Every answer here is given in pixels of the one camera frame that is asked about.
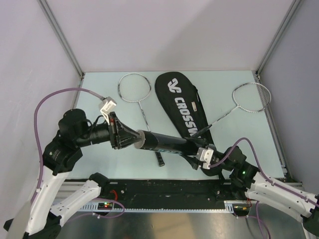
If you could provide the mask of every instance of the racket shaft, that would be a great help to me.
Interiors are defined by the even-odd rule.
[[[228,116],[230,113],[233,112],[233,110],[237,109],[238,106],[236,106],[235,108],[233,108],[232,110],[230,110],[229,112],[227,112],[226,114],[224,114],[222,117],[220,117],[218,120],[214,121],[212,124],[215,124],[216,122],[220,121],[221,119],[225,118],[226,116]]]

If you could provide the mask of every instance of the logo on racket cover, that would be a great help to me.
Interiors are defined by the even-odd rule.
[[[181,93],[181,88],[177,87],[178,81],[176,78],[172,79],[168,84],[169,91],[172,93]]]

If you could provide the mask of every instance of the metal table surface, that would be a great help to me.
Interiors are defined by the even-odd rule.
[[[305,239],[302,225],[260,205],[272,239]],[[85,216],[67,223],[58,239],[262,239],[257,221],[218,213],[124,213],[114,219]]]

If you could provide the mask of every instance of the racket handle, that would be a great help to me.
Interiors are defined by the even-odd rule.
[[[163,167],[165,165],[164,160],[160,154],[160,152],[155,152],[156,158],[158,159],[159,162],[159,167]]]

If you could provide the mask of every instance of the wire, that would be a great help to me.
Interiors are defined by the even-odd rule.
[[[117,192],[115,190],[111,190],[110,193],[114,193],[114,195],[115,195],[115,199],[114,200],[117,201],[118,200]]]
[[[258,205],[259,205],[259,201],[257,201],[257,203],[256,203],[256,218],[257,218],[257,221],[258,221],[258,226],[259,226],[259,230],[261,232],[261,235],[263,235],[263,238],[266,239],[266,236],[264,235],[263,229],[261,227],[262,224],[261,224],[261,220],[260,220],[260,217],[259,217]]]
[[[125,207],[123,206],[122,203],[119,203],[119,202],[114,201],[114,200],[111,200],[111,199],[103,199],[103,198],[96,198],[96,199],[117,204],[117,205],[119,205],[123,210],[122,210],[119,214],[116,214],[116,215],[114,215],[114,216],[101,216],[101,215],[96,214],[96,213],[84,213],[84,214],[78,215],[78,216],[76,216],[76,217],[74,217],[74,218],[72,218],[72,219],[69,219],[66,223],[70,223],[70,222],[75,221],[75,220],[77,220],[77,219],[79,219],[79,218],[81,218],[81,217],[89,216],[89,215],[97,216],[98,219],[99,219],[99,218],[106,218],[106,219],[107,219],[107,218],[117,218],[117,217],[123,215],[123,213],[125,212]]]
[[[249,143],[250,148],[251,148],[251,150],[253,151],[253,154],[254,154],[256,163],[257,163],[257,165],[258,165],[258,168],[259,168],[259,170],[260,170],[260,173],[261,173],[261,175],[263,176],[263,178],[264,178],[265,180],[267,180],[268,182],[270,182],[272,185],[275,185],[275,186],[277,186],[277,187],[279,187],[279,188],[281,188],[281,189],[283,189],[283,190],[285,190],[285,191],[287,191],[287,192],[289,192],[289,193],[294,194],[295,196],[298,196],[298,197],[304,199],[305,201],[310,202],[311,204],[315,205],[316,207],[319,207],[319,204],[316,203],[316,202],[314,202],[313,200],[308,199],[306,196],[304,196],[304,195],[302,195],[302,194],[300,194],[300,193],[297,193],[297,192],[295,192],[295,191],[293,191],[293,190],[291,190],[291,189],[289,189],[289,188],[286,188],[286,187],[284,187],[284,186],[282,186],[282,185],[280,185],[280,184],[278,184],[278,183],[276,183],[276,182],[273,182],[269,177],[267,177],[267,175],[265,174],[265,172],[263,171],[263,169],[262,169],[261,166],[260,166],[260,163],[259,163],[259,160],[258,160],[256,151],[255,151],[255,149],[254,149],[254,147],[253,147],[252,142],[251,142],[248,138],[246,138],[246,137],[243,137],[243,138],[240,138],[239,140],[237,140],[237,141],[234,143],[234,145],[230,148],[230,150],[226,153],[226,155],[225,155],[218,163],[212,164],[212,165],[210,166],[210,168],[214,168],[214,167],[217,167],[218,165],[222,164],[222,163],[228,158],[228,156],[232,153],[232,151],[234,150],[234,148],[239,144],[239,142],[240,142],[240,141],[243,141],[243,140],[245,140],[245,141],[247,141],[247,142]]]
[[[43,156],[42,156],[42,149],[41,149],[41,144],[40,144],[40,139],[39,139],[38,126],[37,126],[38,111],[39,111],[41,105],[47,99],[49,99],[50,97],[55,96],[55,95],[60,94],[60,93],[63,93],[63,92],[68,92],[68,91],[84,91],[84,92],[88,92],[88,93],[96,96],[100,100],[104,99],[103,96],[101,96],[101,95],[99,95],[99,94],[97,94],[97,93],[95,93],[93,91],[87,90],[87,89],[83,89],[83,88],[67,88],[67,89],[59,90],[59,91],[56,91],[56,92],[53,92],[53,93],[47,95],[36,106],[35,111],[34,111],[34,116],[33,116],[33,127],[34,127],[35,141],[36,141],[36,145],[37,145],[38,152],[39,152],[40,173],[39,173],[39,180],[38,180],[38,183],[36,185],[35,192],[33,193],[32,197],[31,197],[31,204],[34,202],[34,199],[35,199],[36,195],[41,190],[41,183],[42,183],[42,178],[43,178]]]
[[[238,215],[236,215],[236,213],[234,212],[234,216],[236,217],[236,218],[254,218],[254,219],[256,219],[257,220],[257,222],[258,222],[258,226],[259,226],[259,229],[260,229],[260,232],[261,232],[261,234],[262,234],[262,236],[263,236],[263,239],[267,239],[267,237],[264,235],[264,232],[262,231],[262,226],[266,229],[266,231],[267,231],[267,234],[268,234],[268,239],[271,239],[271,235],[270,235],[270,231],[269,231],[269,229],[268,229],[268,227],[266,226],[266,224],[259,218],[259,208],[258,208],[258,204],[259,204],[259,201],[257,201],[257,203],[256,203],[256,215],[257,216],[250,216],[250,215],[247,215],[247,216],[238,216]]]

